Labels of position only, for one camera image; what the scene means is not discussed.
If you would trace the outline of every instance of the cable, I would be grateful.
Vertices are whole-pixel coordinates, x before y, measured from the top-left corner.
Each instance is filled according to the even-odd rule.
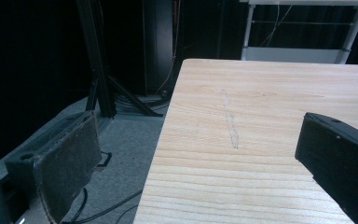
[[[181,2],[182,2],[181,0],[179,0],[179,2],[178,2],[178,17],[177,17],[177,25],[176,25],[175,47],[174,47],[174,50],[173,50],[173,57],[172,57],[172,63],[171,63],[170,72],[168,73],[167,78],[165,78],[164,82],[162,82],[162,84],[159,86],[159,88],[154,93],[155,95],[159,92],[159,90],[161,90],[161,88],[165,85],[165,83],[168,81],[168,79],[170,79],[170,76],[171,76],[171,73],[172,73],[172,70],[173,70],[173,65],[175,64],[176,51],[177,51],[177,47],[178,47]]]
[[[269,47],[269,43],[271,42],[271,39],[274,36],[275,30],[277,29],[277,25],[278,25],[279,14],[280,14],[281,10],[280,10],[279,4],[277,5],[277,7],[278,7],[277,20],[275,21],[274,29],[272,30],[271,37],[269,38],[269,41],[267,43],[267,47]]]
[[[84,194],[83,202],[81,203],[80,208],[79,210],[77,210],[75,216],[72,217],[71,221],[69,221],[70,224],[73,224],[77,220],[77,218],[80,216],[81,212],[83,211],[84,207],[86,206],[87,198],[89,197],[86,188],[83,188],[83,194]]]
[[[293,6],[293,5],[291,5],[291,6],[287,9],[286,13],[285,13],[284,16],[282,17],[282,19],[280,20],[280,22],[278,23],[278,25],[277,25],[276,22],[275,22],[274,29],[271,31],[271,33],[269,33],[269,35],[267,36],[267,38],[266,38],[265,40],[263,40],[263,42],[261,42],[260,47],[262,47],[263,44],[264,44],[264,42],[266,42],[268,39],[269,39],[269,41],[268,41],[267,47],[269,46],[269,42],[271,41],[271,39],[272,39],[272,37],[273,37],[275,31],[278,29],[278,27],[281,25],[281,23],[283,22],[283,20],[286,18],[287,14],[289,14],[289,11],[292,9],[292,6]]]
[[[119,203],[116,203],[114,205],[112,205],[111,207],[103,210],[102,212],[98,213],[98,214],[95,214],[94,216],[91,216],[91,217],[86,217],[84,219],[81,219],[81,220],[78,220],[78,221],[74,221],[72,222],[73,224],[81,224],[81,223],[86,223],[86,222],[89,222],[89,221],[92,221],[94,220],[95,218],[97,217],[101,217],[113,210],[115,210],[116,208],[120,207],[121,205],[123,205],[124,203],[128,202],[129,200],[135,198],[136,196],[140,195],[142,193],[142,190],[139,190],[138,192],[132,194],[130,197],[124,199],[123,201],[119,202]]]
[[[130,210],[132,210],[132,209],[134,209],[134,208],[136,208],[136,207],[138,207],[138,205],[135,205],[135,206],[133,206],[133,207],[127,209],[123,214],[121,214],[121,216],[120,216],[120,217],[118,218],[118,220],[116,221],[116,224],[118,224],[118,223],[120,222],[121,218],[124,217],[124,215],[126,215],[128,212],[130,212]]]

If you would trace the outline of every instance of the black curtain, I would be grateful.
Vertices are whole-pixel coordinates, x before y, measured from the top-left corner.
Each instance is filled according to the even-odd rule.
[[[76,1],[0,0],[0,158],[88,95]]]

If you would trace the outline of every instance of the wooden table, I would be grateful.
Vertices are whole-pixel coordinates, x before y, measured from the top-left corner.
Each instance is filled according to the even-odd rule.
[[[184,61],[135,223],[351,223],[295,159],[306,112],[358,129],[358,65]]]

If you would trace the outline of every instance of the black stand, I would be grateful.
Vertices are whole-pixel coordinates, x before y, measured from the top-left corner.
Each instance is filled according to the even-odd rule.
[[[76,0],[89,54],[89,63],[93,73],[93,81],[89,91],[86,110],[95,109],[98,100],[103,117],[112,118],[116,114],[115,100],[112,94],[110,94],[111,89],[107,85],[110,83],[111,87],[124,95],[144,115],[161,117],[162,115],[147,107],[118,83],[115,78],[108,76],[107,62],[103,51],[103,39],[98,26],[100,24],[98,18],[101,18],[101,15],[97,15],[98,13],[101,14],[101,12],[95,8],[98,1],[99,0]]]

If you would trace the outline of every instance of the black cable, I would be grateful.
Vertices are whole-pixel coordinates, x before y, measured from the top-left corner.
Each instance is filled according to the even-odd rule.
[[[120,222],[120,220],[124,217],[124,215],[126,215],[128,212],[130,212],[130,210],[132,210],[132,209],[134,209],[134,208],[136,208],[136,207],[138,207],[138,205],[135,205],[135,206],[133,206],[133,207],[127,209],[123,214],[121,214],[121,216],[120,216],[120,217],[118,218],[118,220],[116,221],[116,224],[118,224],[118,223]]]
[[[100,213],[98,213],[98,214],[95,214],[94,216],[86,217],[86,218],[84,218],[84,219],[75,221],[75,222],[73,222],[73,223],[74,223],[74,224],[81,224],[81,223],[86,223],[86,222],[92,221],[92,220],[94,220],[94,219],[97,218],[97,217],[101,217],[101,216],[105,215],[106,213],[109,213],[109,212],[115,210],[116,208],[120,207],[122,204],[124,204],[124,203],[128,202],[129,200],[135,198],[136,196],[140,195],[141,193],[142,193],[142,190],[139,190],[138,192],[132,194],[130,197],[124,199],[123,201],[121,201],[121,202],[119,202],[119,203],[117,203],[117,204],[112,205],[111,207],[109,207],[109,208],[103,210],[102,212],[100,212]]]
[[[79,210],[77,210],[75,216],[72,217],[71,221],[69,221],[69,224],[73,224],[77,220],[77,218],[80,216],[81,212],[83,211],[84,207],[86,206],[87,198],[89,197],[86,188],[83,188],[83,194],[84,194],[83,202],[81,203],[80,208]]]
[[[164,106],[162,106],[162,107],[159,107],[159,108],[155,108],[153,111],[157,111],[157,110],[160,110],[160,109],[162,109],[162,108],[165,108],[165,107],[167,107],[167,106],[169,106],[170,104],[167,104],[167,105],[164,105]]]

